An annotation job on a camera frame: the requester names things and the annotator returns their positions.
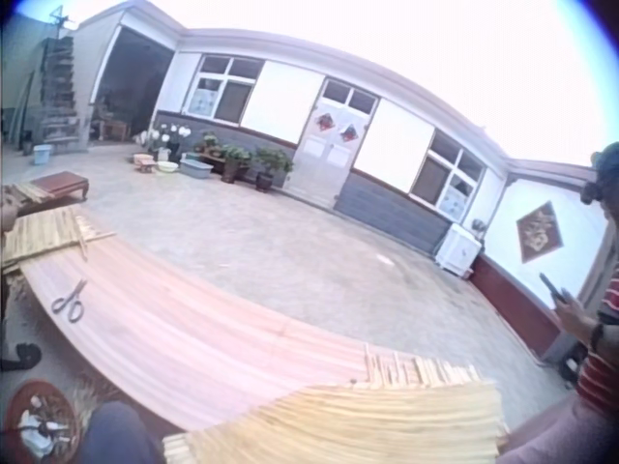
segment red striped shirt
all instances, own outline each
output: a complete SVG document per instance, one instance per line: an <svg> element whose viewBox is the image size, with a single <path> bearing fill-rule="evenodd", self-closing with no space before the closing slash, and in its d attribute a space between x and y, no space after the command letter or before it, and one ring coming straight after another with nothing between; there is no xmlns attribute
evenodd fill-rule
<svg viewBox="0 0 619 464"><path fill-rule="evenodd" d="M619 264L604 293L603 305L619 318ZM619 416L619 368L599 356L589 354L584 361L576 391L601 412Z"/></svg>

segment white door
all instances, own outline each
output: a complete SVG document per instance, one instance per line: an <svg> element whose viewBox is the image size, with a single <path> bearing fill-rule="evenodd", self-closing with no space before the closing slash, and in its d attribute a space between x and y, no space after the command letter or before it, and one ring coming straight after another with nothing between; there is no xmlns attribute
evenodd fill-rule
<svg viewBox="0 0 619 464"><path fill-rule="evenodd" d="M294 156L284 188L333 208L359 151L377 98L354 87L326 80Z"/></svg>

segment concrete courtyard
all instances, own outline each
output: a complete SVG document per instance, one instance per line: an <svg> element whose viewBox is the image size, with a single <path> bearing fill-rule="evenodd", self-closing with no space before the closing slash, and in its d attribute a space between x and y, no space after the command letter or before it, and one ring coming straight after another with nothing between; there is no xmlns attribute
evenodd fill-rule
<svg viewBox="0 0 619 464"><path fill-rule="evenodd" d="M224 184L218 176L137 173L126 162L136 151L133 145L94 147L45 166L5 153L2 181L70 170L90 180L83 207L101 223L188 273L328 331L474 364L497 382L509 427L567 393L558 374L535 364L473 285L416 251L277 192ZM8 338L37 340L44 359L32 371L5 374L3 396L34 377L68 389L80 359L32 298L14 296Z"/></svg>

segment smartphone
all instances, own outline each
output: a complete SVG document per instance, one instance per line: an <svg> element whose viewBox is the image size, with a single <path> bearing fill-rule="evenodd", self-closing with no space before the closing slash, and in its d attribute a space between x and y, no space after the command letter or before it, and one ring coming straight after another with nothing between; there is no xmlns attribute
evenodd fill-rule
<svg viewBox="0 0 619 464"><path fill-rule="evenodd" d="M559 302L565 305L568 303L565 297L561 295L561 293L559 293L559 291L557 290L557 287L552 285L552 282L550 281L548 277L545 276L544 273L540 273L540 279L542 280L544 285L548 287L548 290L550 290L550 295L552 295L552 298L554 298L555 300L558 300Z"/></svg>

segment white cabinet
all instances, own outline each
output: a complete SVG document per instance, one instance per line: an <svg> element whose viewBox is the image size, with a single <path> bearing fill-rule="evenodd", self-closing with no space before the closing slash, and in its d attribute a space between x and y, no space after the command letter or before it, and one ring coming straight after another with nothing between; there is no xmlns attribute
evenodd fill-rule
<svg viewBox="0 0 619 464"><path fill-rule="evenodd" d="M436 264L452 273L463 277L467 274L473 261L482 249L473 234L457 224L447 232L443 245L436 253Z"/></svg>

